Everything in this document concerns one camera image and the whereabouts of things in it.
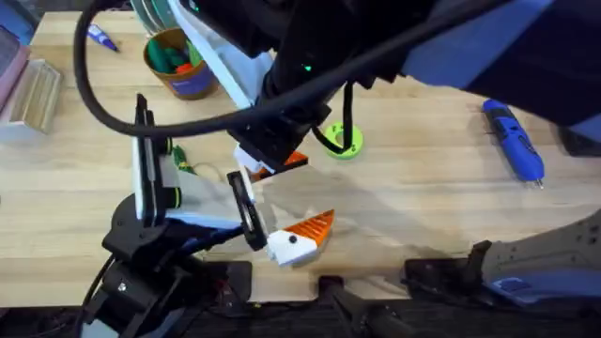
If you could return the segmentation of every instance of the green ring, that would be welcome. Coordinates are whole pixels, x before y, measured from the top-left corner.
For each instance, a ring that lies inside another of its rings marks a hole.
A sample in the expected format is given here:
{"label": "green ring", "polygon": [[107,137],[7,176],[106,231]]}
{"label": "green ring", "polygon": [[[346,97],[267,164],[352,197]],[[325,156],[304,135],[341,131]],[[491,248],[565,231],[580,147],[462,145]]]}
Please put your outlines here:
{"label": "green ring", "polygon": [[[336,141],[336,136],[343,132],[343,124],[342,122],[336,122],[329,126],[326,129],[324,135],[330,142],[334,143],[337,146],[342,146]],[[339,160],[350,160],[355,156],[359,155],[361,149],[363,148],[363,133],[357,126],[353,126],[353,144],[352,146],[342,154],[336,154],[331,150],[327,150],[330,156],[339,159]]]}

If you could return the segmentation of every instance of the white plastic part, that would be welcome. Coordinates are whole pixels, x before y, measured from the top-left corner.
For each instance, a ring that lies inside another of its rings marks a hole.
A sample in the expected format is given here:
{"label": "white plastic part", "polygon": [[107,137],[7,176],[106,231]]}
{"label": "white plastic part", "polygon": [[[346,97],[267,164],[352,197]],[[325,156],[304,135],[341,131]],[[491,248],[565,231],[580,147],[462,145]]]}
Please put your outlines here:
{"label": "white plastic part", "polygon": [[275,170],[271,169],[271,167],[264,162],[255,160],[251,155],[244,151],[244,149],[240,147],[240,144],[234,149],[234,159],[236,159],[239,164],[248,168],[253,174],[258,173],[263,168],[272,174],[275,173]]}
{"label": "white plastic part", "polygon": [[268,255],[278,262],[280,267],[288,266],[306,259],[317,252],[314,240],[297,234],[278,230],[267,238]]}
{"label": "white plastic part", "polygon": [[248,177],[248,170],[246,170],[246,167],[240,162],[238,163],[238,168],[240,170],[240,175],[242,176],[242,182],[244,182],[244,188],[246,189],[248,199],[254,204],[253,186],[251,185],[251,178]]}
{"label": "white plastic part", "polygon": [[142,220],[144,214],[144,198],[142,198],[142,178],[140,177],[140,156],[138,154],[138,138],[131,138],[131,187],[135,197],[135,217]]}
{"label": "white plastic part", "polygon": [[[138,139],[132,137],[132,183],[135,195],[136,217],[142,219],[144,205]],[[160,156],[163,187],[181,189],[181,206],[167,209],[165,217],[181,220],[187,224],[220,229],[235,229],[240,226],[238,205],[229,185],[214,182],[176,168],[173,156]],[[154,180],[153,163],[146,163],[148,178]]]}
{"label": "white plastic part", "polygon": [[238,108],[253,105],[273,63],[271,55],[262,53],[251,59],[188,12],[179,0],[168,1],[177,23]]}

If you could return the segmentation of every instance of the blue fabric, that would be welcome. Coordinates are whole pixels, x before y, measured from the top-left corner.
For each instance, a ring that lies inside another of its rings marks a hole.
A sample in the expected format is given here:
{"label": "blue fabric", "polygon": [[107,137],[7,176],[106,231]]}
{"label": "blue fabric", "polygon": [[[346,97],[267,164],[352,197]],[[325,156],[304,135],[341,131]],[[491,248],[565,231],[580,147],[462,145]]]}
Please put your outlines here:
{"label": "blue fabric", "polygon": [[601,143],[601,114],[582,121],[570,129],[593,141]]}
{"label": "blue fabric", "polygon": [[0,0],[0,24],[23,45],[28,45],[35,33],[35,28],[4,0]]}
{"label": "blue fabric", "polygon": [[[432,16],[469,0],[442,0]],[[468,86],[553,0],[516,0],[414,48],[402,72],[429,85]]]}

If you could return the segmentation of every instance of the black cable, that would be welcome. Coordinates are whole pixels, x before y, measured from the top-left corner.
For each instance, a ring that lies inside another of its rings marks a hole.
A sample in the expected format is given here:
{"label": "black cable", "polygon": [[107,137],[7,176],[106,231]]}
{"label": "black cable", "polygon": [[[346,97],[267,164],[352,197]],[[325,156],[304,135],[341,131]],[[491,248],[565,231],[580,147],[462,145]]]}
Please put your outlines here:
{"label": "black cable", "polygon": [[164,138],[194,136],[214,131],[241,128],[251,122],[281,114],[290,107],[302,106],[306,101],[340,86],[348,79],[360,77],[388,56],[407,51],[440,33],[476,18],[511,0],[470,0],[463,2],[445,13],[431,18],[427,22],[420,23],[408,31],[386,40],[374,49],[358,55],[340,67],[332,69],[300,85],[294,90],[285,92],[273,100],[266,100],[260,105],[199,121],[152,127],[126,123],[110,115],[94,96],[89,82],[87,65],[85,63],[87,28],[94,16],[99,11],[111,6],[114,1],[94,0],[84,10],[77,23],[73,41],[73,68],[77,87],[89,111],[106,127],[130,136]]}
{"label": "black cable", "polygon": [[85,293],[84,301],[82,302],[82,307],[79,309],[79,312],[77,314],[77,318],[75,319],[75,327],[74,327],[74,329],[75,329],[75,334],[74,334],[75,338],[80,338],[82,336],[82,328],[83,328],[83,325],[84,325],[84,310],[85,310],[85,306],[87,306],[87,304],[92,299],[92,296],[94,296],[94,292],[98,288],[98,284],[100,283],[100,279],[102,279],[102,277],[104,277],[104,274],[106,273],[106,270],[111,266],[111,264],[113,264],[113,262],[115,262],[115,255],[111,253],[111,255],[106,260],[106,262],[104,262],[104,265],[102,266],[102,268],[100,268],[100,270],[98,271],[98,274],[94,278],[94,281],[92,281],[92,284],[87,289],[87,293]]}
{"label": "black cable", "polygon": [[319,143],[336,154],[344,153],[349,150],[353,144],[353,85],[354,83],[351,81],[347,82],[347,85],[345,85],[344,103],[342,107],[342,129],[344,139],[342,146],[337,146],[335,143],[328,140],[328,138],[321,133],[318,126],[311,127],[311,131]]}

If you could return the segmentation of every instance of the orange and white object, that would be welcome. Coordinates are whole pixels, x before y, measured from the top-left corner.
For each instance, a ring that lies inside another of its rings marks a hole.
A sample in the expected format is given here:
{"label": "orange and white object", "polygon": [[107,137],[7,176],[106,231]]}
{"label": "orange and white object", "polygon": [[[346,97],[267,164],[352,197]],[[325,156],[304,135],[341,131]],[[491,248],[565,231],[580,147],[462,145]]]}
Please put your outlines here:
{"label": "orange and white object", "polygon": [[317,253],[331,230],[334,210],[271,233],[268,254],[280,267],[300,262]]}

